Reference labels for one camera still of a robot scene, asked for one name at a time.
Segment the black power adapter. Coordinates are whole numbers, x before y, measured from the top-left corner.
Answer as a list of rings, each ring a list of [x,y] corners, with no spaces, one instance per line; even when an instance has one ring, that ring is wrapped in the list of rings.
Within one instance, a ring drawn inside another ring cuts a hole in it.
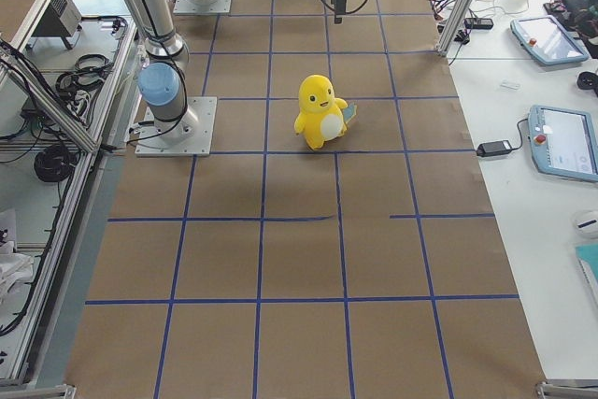
[[[497,140],[482,142],[476,148],[477,157],[497,157],[504,156],[511,153],[514,150],[513,146],[508,140]]]

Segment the yellow plush toy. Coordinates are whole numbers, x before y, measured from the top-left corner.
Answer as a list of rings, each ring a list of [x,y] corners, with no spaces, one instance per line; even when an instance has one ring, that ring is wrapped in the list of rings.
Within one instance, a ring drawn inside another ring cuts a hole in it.
[[[298,102],[294,132],[302,135],[312,150],[343,136],[357,114],[357,105],[336,97],[332,82],[323,75],[310,75],[302,81]]]

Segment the blue teach pendant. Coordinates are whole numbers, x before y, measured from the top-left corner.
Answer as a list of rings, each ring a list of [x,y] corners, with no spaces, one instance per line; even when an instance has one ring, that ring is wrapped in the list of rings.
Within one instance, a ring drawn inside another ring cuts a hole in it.
[[[588,112],[533,105],[528,127],[532,160],[540,173],[597,182],[597,137]]]
[[[582,63],[590,57],[551,15],[515,19],[509,28],[522,48],[542,65]]]

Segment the grey electronics box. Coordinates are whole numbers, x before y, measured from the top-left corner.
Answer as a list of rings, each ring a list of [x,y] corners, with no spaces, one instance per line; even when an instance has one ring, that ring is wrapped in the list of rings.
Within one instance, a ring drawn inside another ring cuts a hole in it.
[[[67,50],[76,45],[69,38],[81,30],[82,15],[73,0],[50,0],[32,37],[60,38]]]

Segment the blue teach pendant near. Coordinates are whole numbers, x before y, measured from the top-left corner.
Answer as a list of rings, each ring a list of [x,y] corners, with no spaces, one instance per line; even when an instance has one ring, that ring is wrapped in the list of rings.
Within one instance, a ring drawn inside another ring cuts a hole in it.
[[[528,127],[532,160],[540,173],[597,182],[597,137],[588,112],[533,105]]]

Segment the blue teach pendant far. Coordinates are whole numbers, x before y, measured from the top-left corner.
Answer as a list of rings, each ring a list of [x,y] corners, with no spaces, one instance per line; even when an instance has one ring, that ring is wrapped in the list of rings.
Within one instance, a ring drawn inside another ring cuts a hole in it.
[[[542,65],[582,63],[590,57],[551,15],[515,19],[509,28],[522,48]]]

